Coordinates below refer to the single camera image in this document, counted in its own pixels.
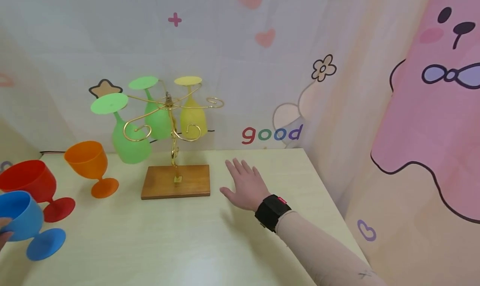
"flower drawing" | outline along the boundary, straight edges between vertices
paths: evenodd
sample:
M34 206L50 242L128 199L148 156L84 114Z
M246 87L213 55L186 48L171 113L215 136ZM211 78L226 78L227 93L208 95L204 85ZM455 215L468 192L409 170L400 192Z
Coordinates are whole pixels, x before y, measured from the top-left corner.
M319 82L325 80L328 75L333 75L337 71L337 66L332 64L333 56L327 55L323 60L317 60L313 63L312 78Z

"blue cup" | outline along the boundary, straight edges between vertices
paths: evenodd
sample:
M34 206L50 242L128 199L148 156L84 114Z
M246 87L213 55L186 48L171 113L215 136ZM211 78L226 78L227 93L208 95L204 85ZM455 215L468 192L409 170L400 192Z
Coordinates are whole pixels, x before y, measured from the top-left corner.
M0 229L0 233L13 232L9 242L33 238L26 252L32 261L50 257L65 242L66 234L62 229L55 228L40 233L43 211L28 192L12 191L0 195L0 217L12 219Z

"wooden base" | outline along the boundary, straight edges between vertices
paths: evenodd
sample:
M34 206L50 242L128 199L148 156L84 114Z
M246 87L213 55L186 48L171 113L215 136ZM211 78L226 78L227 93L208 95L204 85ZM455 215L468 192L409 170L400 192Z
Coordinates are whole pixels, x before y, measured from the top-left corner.
M175 176L178 172L181 179ZM209 165L150 166L143 182L142 200L210 196Z

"pink cheek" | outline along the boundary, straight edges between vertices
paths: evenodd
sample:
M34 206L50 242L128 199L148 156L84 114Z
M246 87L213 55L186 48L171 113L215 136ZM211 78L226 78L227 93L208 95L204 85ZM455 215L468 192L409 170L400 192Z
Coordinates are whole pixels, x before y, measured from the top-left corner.
M435 43L442 39L443 30L440 28L429 28L420 35L420 43Z

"human hand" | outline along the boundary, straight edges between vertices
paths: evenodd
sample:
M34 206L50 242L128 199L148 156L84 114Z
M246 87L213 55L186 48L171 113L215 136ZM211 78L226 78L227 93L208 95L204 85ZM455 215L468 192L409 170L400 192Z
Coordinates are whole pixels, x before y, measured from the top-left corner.
M5 218L5 217L0 218L0 229L8 225L10 221L12 221L10 218ZM0 251L12 235L13 235L13 232L5 232L0 234Z
M262 201L271 195L265 182L263 182L262 176L255 166L250 168L244 160L240 163L235 158L233 164L229 160L226 160L225 164L235 183L235 192L227 187L220 188L220 192L234 206L256 212Z

